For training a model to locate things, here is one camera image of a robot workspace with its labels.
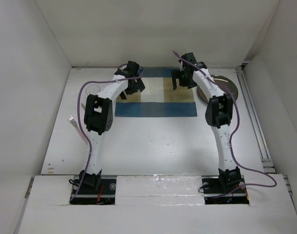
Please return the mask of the blue beige cloth placemat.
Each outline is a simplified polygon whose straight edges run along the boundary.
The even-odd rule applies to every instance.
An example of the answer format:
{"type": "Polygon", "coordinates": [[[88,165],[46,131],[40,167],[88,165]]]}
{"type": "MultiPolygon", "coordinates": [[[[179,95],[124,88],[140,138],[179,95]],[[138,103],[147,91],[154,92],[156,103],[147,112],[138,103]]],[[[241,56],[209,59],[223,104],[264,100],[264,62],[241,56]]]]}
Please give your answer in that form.
{"type": "Polygon", "coordinates": [[[144,68],[145,89],[126,99],[117,98],[117,117],[197,117],[192,89],[178,86],[173,90],[171,72],[176,68],[144,68]]]}

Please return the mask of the dark olive round plate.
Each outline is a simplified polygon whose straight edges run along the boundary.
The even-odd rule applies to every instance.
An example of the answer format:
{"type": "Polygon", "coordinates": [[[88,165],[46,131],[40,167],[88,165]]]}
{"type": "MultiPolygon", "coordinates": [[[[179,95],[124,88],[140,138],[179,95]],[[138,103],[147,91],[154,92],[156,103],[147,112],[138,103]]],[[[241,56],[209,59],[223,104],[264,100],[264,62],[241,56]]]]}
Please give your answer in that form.
{"type": "MultiPolygon", "coordinates": [[[[223,92],[227,93],[227,90],[229,90],[235,101],[238,99],[238,88],[237,86],[227,77],[221,76],[221,75],[211,75],[212,80],[217,83],[218,85],[222,86],[221,89],[223,92]]],[[[202,89],[198,86],[198,96],[205,102],[208,103],[208,100],[203,93],[202,89]]]]}

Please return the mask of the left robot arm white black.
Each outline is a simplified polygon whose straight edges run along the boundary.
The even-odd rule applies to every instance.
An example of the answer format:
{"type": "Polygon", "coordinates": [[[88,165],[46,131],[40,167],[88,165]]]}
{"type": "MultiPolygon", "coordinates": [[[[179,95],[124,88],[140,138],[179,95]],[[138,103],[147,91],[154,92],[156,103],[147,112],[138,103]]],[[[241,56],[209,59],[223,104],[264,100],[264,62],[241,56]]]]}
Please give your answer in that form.
{"type": "Polygon", "coordinates": [[[83,122],[87,133],[83,134],[88,141],[88,157],[84,169],[79,175],[79,184],[90,193],[96,193],[101,187],[101,148],[105,133],[113,124],[113,101],[124,95],[142,92],[145,89],[141,80],[140,65],[134,61],[120,66],[112,80],[107,81],[104,89],[86,98],[83,122]]]}

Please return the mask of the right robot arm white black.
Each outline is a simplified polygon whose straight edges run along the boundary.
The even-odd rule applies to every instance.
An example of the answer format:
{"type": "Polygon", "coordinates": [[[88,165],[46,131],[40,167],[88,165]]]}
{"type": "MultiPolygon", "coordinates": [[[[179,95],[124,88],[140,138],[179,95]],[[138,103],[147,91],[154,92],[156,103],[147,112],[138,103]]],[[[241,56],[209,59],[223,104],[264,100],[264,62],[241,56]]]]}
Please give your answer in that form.
{"type": "Polygon", "coordinates": [[[229,192],[241,182],[238,165],[231,151],[231,120],[233,117],[234,97],[227,88],[218,85],[209,73],[207,66],[197,63],[193,53],[180,56],[180,70],[173,72],[173,89],[179,86],[193,88],[198,86],[207,98],[205,120],[211,127],[218,149],[218,187],[223,192],[229,192]]]}

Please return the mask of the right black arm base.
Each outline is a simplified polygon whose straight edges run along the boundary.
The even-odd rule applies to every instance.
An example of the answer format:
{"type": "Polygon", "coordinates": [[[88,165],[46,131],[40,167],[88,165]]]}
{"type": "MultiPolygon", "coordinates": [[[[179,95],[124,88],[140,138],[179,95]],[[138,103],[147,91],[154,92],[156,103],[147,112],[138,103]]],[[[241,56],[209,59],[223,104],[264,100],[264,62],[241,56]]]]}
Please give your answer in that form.
{"type": "Polygon", "coordinates": [[[217,177],[202,177],[202,185],[198,192],[204,196],[205,205],[249,205],[249,196],[241,184],[224,190],[217,177]]]}

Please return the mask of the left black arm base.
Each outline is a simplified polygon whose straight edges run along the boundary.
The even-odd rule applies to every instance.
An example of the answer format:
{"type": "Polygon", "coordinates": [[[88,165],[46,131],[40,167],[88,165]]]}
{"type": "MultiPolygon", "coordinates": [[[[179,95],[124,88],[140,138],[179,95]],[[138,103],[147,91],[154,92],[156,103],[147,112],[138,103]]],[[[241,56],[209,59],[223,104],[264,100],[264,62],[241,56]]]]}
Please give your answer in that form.
{"type": "Polygon", "coordinates": [[[70,204],[72,205],[114,205],[116,198],[117,177],[103,176],[100,187],[95,190],[93,187],[82,184],[80,188],[79,177],[70,179],[72,185],[70,204]]]}

